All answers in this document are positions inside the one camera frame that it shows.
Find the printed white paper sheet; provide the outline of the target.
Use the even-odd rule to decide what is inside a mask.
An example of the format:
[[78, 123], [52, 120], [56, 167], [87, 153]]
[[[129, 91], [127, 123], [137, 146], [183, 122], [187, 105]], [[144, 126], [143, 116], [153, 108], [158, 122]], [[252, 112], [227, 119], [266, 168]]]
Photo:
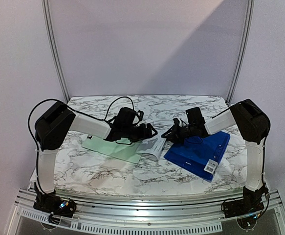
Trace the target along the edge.
[[155, 162], [158, 162], [163, 151], [165, 139], [154, 137], [141, 142], [136, 153]]

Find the blue file folder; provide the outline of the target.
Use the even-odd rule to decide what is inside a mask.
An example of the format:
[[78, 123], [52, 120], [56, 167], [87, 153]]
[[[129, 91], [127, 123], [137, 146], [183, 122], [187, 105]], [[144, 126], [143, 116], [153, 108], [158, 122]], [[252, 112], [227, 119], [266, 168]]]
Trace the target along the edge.
[[164, 159], [211, 182], [214, 176], [203, 169], [209, 159], [220, 164], [229, 141], [230, 135], [222, 131], [203, 139], [187, 138], [183, 144], [173, 144]]

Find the green translucent clipboard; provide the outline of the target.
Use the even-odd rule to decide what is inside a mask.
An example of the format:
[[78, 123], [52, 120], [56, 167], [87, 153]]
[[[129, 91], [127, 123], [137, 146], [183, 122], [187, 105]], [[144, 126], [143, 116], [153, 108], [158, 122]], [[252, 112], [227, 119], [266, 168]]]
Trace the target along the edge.
[[141, 142], [131, 143], [128, 139], [124, 138], [110, 142], [95, 136], [88, 136], [82, 143], [82, 147], [109, 157], [136, 164], [141, 158], [136, 152], [140, 144]]

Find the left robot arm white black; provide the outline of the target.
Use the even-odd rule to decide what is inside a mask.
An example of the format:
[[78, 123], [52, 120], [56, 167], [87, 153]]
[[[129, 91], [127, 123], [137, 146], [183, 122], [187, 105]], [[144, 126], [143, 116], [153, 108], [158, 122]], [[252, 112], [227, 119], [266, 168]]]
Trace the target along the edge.
[[37, 144], [36, 184], [43, 195], [39, 203], [47, 212], [55, 212], [59, 205], [50, 193], [54, 191], [54, 168], [58, 149], [69, 131], [95, 136], [104, 141], [127, 139], [130, 144], [150, 139], [157, 131], [150, 123], [143, 123], [144, 113], [123, 107], [111, 119], [99, 119], [74, 110], [56, 101], [35, 122], [34, 140]]

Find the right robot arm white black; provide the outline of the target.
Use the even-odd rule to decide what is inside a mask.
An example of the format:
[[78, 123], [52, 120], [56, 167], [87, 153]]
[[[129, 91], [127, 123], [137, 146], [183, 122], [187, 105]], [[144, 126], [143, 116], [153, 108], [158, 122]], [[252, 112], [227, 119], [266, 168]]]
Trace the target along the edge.
[[245, 188], [256, 192], [264, 187], [265, 144], [271, 123], [268, 116], [251, 100], [240, 101], [205, 120], [201, 109], [186, 110], [188, 124], [174, 118], [173, 126], [162, 138], [172, 143], [184, 143], [186, 138], [205, 138], [231, 126], [237, 126], [247, 148], [247, 178]]

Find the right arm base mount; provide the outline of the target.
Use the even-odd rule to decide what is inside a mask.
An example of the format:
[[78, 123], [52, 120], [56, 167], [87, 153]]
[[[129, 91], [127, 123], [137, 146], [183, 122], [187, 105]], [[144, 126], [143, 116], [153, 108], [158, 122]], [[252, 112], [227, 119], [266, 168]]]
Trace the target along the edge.
[[250, 191], [243, 188], [242, 199], [229, 198], [222, 202], [220, 210], [225, 218], [236, 218], [238, 226], [243, 230], [251, 230], [265, 214], [269, 206], [268, 188]]

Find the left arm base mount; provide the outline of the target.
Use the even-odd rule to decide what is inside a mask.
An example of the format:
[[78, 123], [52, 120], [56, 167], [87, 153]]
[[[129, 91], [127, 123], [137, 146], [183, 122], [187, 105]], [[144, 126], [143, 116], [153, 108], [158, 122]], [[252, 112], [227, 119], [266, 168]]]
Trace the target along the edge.
[[77, 204], [71, 199], [62, 199], [60, 196], [52, 193], [44, 194], [39, 191], [37, 184], [34, 184], [36, 199], [33, 208], [48, 213], [48, 223], [58, 225], [62, 217], [72, 218]]

